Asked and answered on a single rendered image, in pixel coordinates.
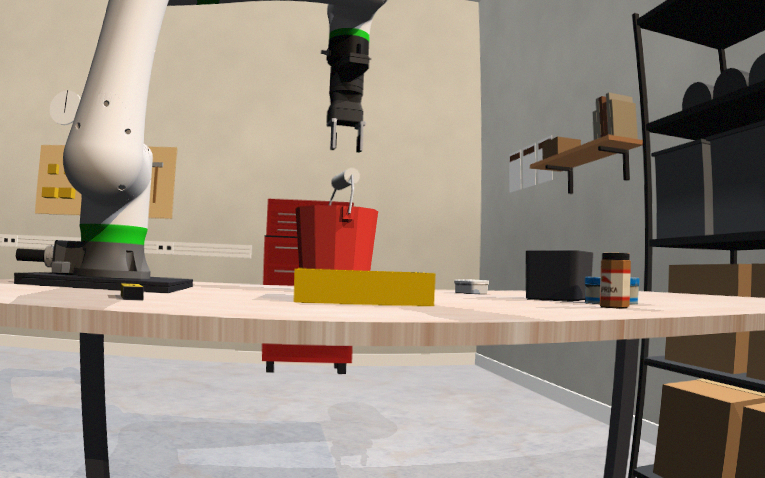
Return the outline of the blue and grey round tin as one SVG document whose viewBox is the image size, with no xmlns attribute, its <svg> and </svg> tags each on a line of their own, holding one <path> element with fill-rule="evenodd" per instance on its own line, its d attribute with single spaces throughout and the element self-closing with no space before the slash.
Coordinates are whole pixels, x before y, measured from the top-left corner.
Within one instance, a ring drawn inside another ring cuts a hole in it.
<svg viewBox="0 0 765 478">
<path fill-rule="evenodd" d="M 630 278 L 630 305 L 638 304 L 640 278 Z M 585 277 L 585 303 L 600 304 L 600 278 Z"/>
</svg>

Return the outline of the yellow flat block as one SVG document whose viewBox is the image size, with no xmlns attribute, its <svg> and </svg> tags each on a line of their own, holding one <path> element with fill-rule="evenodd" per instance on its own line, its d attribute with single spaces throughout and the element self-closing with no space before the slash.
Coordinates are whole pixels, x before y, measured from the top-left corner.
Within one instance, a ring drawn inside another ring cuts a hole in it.
<svg viewBox="0 0 765 478">
<path fill-rule="evenodd" d="M 298 268 L 294 302 L 434 306 L 435 273 Z"/>
</svg>

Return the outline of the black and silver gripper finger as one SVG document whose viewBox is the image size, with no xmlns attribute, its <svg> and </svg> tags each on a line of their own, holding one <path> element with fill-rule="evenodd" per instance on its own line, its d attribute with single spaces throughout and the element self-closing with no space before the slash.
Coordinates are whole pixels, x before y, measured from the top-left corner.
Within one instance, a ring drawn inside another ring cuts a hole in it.
<svg viewBox="0 0 765 478">
<path fill-rule="evenodd" d="M 331 127 L 330 150 L 335 150 L 336 149 L 336 142 L 337 142 L 336 124 L 337 124 L 337 119 L 336 118 L 332 118 L 327 123 L 327 127 Z"/>
<path fill-rule="evenodd" d="M 366 125 L 366 122 L 361 121 L 357 125 L 355 125 L 356 130 L 358 130 L 358 136 L 357 136 L 357 146 L 356 146 L 356 152 L 360 153 L 363 151 L 363 131 L 364 126 Z"/>
</svg>

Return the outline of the orange paprika spice jar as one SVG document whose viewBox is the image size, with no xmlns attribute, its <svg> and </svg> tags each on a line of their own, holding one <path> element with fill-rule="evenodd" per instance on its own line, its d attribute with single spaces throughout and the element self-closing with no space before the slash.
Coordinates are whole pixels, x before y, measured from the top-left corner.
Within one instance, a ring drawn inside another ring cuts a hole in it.
<svg viewBox="0 0 765 478">
<path fill-rule="evenodd" d="M 630 302 L 629 253 L 602 253 L 600 278 L 600 306 L 602 308 L 628 308 Z"/>
</svg>

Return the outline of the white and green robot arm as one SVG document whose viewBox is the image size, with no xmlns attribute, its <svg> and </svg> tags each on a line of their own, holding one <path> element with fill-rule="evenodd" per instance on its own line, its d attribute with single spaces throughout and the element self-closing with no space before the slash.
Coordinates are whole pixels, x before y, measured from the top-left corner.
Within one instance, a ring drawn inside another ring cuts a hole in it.
<svg viewBox="0 0 765 478">
<path fill-rule="evenodd" d="M 144 242 L 153 155 L 144 127 L 166 8 L 251 1 L 330 4 L 329 40 L 356 35 L 369 41 L 374 13 L 388 0 L 109 0 L 63 152 L 66 177 L 82 194 L 81 241 L 55 240 L 45 251 L 18 248 L 16 260 L 52 264 L 52 273 L 150 279 Z"/>
</svg>

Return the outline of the yellow pocket level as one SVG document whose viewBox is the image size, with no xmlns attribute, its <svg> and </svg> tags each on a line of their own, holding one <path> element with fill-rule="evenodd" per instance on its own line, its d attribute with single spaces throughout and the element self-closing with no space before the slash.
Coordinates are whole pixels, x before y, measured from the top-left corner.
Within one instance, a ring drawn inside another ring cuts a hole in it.
<svg viewBox="0 0 765 478">
<path fill-rule="evenodd" d="M 144 287 L 139 284 L 121 283 L 120 295 L 124 300 L 144 300 Z"/>
</svg>

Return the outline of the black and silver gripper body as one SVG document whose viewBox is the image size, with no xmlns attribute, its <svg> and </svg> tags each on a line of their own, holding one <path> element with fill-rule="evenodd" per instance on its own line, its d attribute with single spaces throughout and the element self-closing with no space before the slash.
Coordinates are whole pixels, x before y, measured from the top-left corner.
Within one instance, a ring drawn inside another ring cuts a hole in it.
<svg viewBox="0 0 765 478">
<path fill-rule="evenodd" d="M 327 55 L 327 63 L 331 66 L 330 106 L 326 123 L 336 118 L 336 125 L 355 127 L 363 121 L 361 100 L 364 73 L 369 69 L 371 60 L 368 56 L 369 41 L 356 35 L 335 36 L 329 40 L 328 49 L 321 50 L 321 54 Z"/>
</svg>

